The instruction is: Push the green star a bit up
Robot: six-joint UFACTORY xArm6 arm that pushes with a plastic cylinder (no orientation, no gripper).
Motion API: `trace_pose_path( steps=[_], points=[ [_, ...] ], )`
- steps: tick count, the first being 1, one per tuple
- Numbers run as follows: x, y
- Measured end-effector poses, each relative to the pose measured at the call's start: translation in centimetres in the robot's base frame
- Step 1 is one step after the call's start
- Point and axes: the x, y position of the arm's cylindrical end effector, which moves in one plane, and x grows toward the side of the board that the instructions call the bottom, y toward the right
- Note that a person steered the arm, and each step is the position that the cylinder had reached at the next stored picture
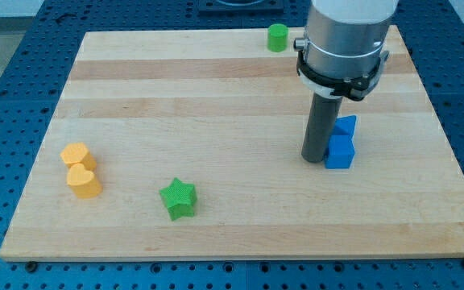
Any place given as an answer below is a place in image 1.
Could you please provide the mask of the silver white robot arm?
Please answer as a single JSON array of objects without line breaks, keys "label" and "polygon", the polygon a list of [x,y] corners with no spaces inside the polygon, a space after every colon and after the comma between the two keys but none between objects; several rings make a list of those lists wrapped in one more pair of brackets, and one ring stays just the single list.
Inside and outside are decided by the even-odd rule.
[{"label": "silver white robot arm", "polygon": [[395,0],[312,0],[304,35],[294,40],[296,70],[314,93],[360,102],[379,83]]}]

